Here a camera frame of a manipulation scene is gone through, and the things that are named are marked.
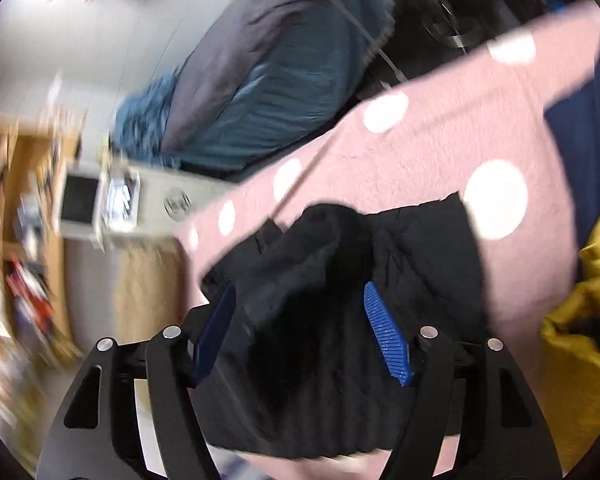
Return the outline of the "navy blue garment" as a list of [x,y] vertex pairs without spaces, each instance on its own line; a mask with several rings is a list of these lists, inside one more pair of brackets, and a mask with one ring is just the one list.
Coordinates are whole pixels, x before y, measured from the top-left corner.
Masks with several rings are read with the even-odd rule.
[[593,78],[547,107],[544,118],[562,156],[582,248],[600,218],[600,55]]

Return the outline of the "mustard yellow jacket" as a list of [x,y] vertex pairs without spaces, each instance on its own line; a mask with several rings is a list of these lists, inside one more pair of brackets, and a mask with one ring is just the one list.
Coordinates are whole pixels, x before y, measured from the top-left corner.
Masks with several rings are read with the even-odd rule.
[[564,471],[600,435],[600,218],[580,263],[582,281],[541,326],[543,413]]

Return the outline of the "tan folded coat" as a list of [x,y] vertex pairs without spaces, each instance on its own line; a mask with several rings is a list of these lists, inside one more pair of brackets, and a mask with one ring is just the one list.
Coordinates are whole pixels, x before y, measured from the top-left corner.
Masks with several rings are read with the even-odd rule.
[[186,298],[185,274],[185,252],[175,238],[125,244],[112,296],[117,342],[147,340],[166,326],[180,324]]

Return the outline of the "black quilted puffer jacket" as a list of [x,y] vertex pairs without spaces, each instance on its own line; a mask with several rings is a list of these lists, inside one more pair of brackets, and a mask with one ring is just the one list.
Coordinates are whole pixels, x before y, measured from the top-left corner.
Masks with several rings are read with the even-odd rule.
[[415,391],[393,378],[363,306],[374,285],[412,339],[437,327],[459,344],[486,338],[478,246],[457,195],[378,214],[306,208],[266,222],[210,266],[237,307],[208,379],[193,393],[217,448],[288,458],[388,450]]

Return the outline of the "wooden shelf unit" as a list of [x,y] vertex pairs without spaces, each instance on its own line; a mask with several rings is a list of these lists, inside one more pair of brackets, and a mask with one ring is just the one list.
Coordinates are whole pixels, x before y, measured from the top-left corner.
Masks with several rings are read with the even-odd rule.
[[22,337],[16,303],[23,300],[53,362],[67,365],[79,355],[66,303],[65,243],[53,214],[81,127],[66,112],[0,113],[0,353]]

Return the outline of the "pink polka dot bedsheet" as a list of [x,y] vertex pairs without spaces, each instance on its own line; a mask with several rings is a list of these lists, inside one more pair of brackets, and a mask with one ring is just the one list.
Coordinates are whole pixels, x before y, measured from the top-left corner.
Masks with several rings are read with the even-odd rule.
[[266,220],[286,228],[318,203],[376,214],[458,194],[486,319],[540,394],[541,318],[567,296],[577,260],[574,203],[543,112],[592,75],[598,52],[600,7],[583,0],[355,107],[178,228],[193,303],[206,302],[204,274]]

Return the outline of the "teal blue duvet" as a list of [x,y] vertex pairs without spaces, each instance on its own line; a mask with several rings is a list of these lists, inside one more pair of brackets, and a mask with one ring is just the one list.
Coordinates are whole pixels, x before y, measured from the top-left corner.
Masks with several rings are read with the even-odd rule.
[[318,0],[298,14],[208,127],[161,153],[178,74],[151,81],[118,109],[111,148],[129,160],[216,178],[239,174],[322,132],[392,31],[394,0]]

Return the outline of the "black office chair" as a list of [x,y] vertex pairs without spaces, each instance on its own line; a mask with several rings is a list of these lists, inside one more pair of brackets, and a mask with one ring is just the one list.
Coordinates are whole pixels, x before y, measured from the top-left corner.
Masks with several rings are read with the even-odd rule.
[[394,0],[389,39],[356,98],[424,76],[542,13],[542,0]]

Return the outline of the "grey purple blanket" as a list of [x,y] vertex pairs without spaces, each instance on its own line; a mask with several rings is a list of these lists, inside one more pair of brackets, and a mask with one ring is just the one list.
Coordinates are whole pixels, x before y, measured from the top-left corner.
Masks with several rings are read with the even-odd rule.
[[292,19],[317,1],[232,0],[178,74],[161,153],[212,124]]

